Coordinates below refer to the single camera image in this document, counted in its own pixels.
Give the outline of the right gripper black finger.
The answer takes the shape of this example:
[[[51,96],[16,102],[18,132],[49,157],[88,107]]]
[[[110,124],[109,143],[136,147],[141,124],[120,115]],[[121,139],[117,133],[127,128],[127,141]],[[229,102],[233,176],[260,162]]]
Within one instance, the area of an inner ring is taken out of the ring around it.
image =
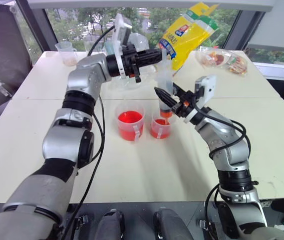
[[[157,96],[159,97],[159,99],[165,104],[167,105],[170,109],[177,104],[177,101],[174,100],[170,94],[168,92],[166,92],[165,90],[155,87],[154,88],[155,93],[157,94]]]
[[[180,86],[178,86],[176,83],[173,83],[173,95],[178,97],[180,100],[188,100],[189,94],[183,90]]]

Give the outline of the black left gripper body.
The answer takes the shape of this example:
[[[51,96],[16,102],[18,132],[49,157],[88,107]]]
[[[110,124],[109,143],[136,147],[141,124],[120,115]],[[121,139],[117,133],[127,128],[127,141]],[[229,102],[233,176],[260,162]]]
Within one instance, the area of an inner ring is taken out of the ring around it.
[[[133,44],[122,49],[122,63],[126,77],[134,78],[136,83],[141,82],[139,56]]]

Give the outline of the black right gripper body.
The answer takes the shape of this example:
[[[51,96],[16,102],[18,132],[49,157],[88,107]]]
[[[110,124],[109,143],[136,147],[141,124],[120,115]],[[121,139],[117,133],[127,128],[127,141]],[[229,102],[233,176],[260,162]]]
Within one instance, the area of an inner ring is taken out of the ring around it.
[[[196,101],[196,94],[187,91],[189,99],[179,99],[179,102],[172,107],[172,112],[180,118],[194,118],[197,114],[197,110],[194,107],[194,101]]]

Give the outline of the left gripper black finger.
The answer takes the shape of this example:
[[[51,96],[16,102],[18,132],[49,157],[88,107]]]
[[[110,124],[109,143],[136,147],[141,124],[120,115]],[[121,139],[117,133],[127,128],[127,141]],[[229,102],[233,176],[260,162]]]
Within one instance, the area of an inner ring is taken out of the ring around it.
[[[137,52],[137,59],[162,59],[162,51],[160,49],[146,49]]]
[[[136,60],[137,67],[145,67],[153,64],[157,64],[162,61],[162,58],[138,58]]]

